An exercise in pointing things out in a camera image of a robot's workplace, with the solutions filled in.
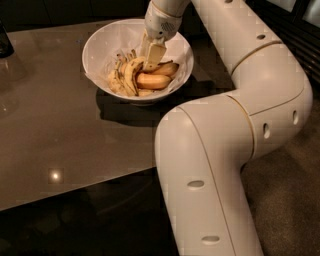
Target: robot end effector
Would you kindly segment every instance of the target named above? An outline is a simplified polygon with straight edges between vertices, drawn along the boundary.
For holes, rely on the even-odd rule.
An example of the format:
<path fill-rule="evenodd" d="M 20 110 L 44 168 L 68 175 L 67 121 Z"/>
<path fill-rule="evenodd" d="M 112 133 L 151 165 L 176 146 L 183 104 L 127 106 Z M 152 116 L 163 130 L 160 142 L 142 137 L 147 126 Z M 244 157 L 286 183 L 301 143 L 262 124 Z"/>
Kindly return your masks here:
<path fill-rule="evenodd" d="M 150 1 L 140 56 L 145 56 L 144 71 L 154 70 L 166 52 L 165 42 L 177 33 L 182 15 L 190 0 Z"/>

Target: white bowl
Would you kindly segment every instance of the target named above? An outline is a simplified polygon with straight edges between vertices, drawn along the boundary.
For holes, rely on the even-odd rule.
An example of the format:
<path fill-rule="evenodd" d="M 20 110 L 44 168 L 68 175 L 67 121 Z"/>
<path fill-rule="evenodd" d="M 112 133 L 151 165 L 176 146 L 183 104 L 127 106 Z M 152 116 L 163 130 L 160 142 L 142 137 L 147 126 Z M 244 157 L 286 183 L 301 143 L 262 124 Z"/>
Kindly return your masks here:
<path fill-rule="evenodd" d="M 177 33 L 166 42 L 167 51 L 162 61 L 173 60 L 179 64 L 175 78 L 166 89 L 148 96 L 121 96 L 112 92 L 106 81 L 113 69 L 117 53 L 128 53 L 135 49 L 140 52 L 141 39 L 145 25 L 144 19 L 128 19 L 113 22 L 97 30 L 86 42 L 82 52 L 82 63 L 86 76 L 100 89 L 133 104 L 153 104 L 178 90 L 186 83 L 193 68 L 193 53 L 187 40 Z"/>

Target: white robotic arm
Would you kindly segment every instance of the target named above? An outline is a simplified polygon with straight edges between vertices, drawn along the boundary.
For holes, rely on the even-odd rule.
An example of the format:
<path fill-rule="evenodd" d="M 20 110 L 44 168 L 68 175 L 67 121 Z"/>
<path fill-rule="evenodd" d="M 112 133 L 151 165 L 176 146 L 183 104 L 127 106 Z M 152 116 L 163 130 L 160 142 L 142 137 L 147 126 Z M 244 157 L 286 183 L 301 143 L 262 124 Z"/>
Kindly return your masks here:
<path fill-rule="evenodd" d="M 192 3 L 236 89 L 182 104 L 157 128 L 156 164 L 171 225 L 181 255 L 262 256 L 240 169 L 301 130 L 311 86 L 292 53 L 243 0 Z M 176 33 L 187 4 L 150 3 L 146 49 Z"/>

